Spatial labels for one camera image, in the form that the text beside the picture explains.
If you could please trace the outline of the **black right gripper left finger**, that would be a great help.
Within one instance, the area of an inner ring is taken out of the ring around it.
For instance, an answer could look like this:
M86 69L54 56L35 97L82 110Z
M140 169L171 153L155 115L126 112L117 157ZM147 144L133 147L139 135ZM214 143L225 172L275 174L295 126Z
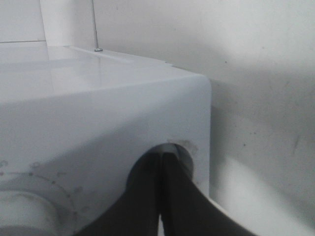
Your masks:
M144 154L129 173L126 189L77 236L156 236L159 223L161 156Z

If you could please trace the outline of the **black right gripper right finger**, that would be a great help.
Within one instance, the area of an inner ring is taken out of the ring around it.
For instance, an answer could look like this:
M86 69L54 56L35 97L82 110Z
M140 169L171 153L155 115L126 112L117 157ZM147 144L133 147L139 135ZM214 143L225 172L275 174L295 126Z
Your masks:
M166 236L246 236L248 231L219 211L192 183L177 157L162 156L162 211Z

